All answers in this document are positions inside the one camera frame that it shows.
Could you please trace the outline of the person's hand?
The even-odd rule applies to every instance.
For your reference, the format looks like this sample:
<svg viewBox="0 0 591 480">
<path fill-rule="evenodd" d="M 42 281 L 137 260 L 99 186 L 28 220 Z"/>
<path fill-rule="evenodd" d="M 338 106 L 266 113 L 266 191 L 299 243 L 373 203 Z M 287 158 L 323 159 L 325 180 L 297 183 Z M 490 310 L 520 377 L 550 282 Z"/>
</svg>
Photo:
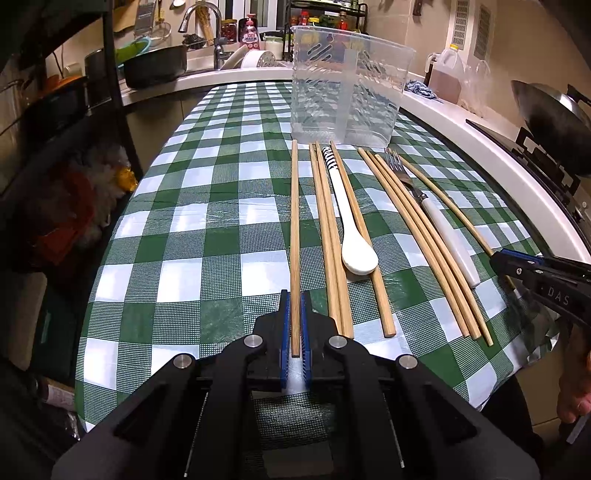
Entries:
<svg viewBox="0 0 591 480">
<path fill-rule="evenodd" d="M 565 351 L 559 387 L 557 414 L 563 422 L 572 424 L 590 412 L 590 340 L 577 325 Z"/>
</svg>

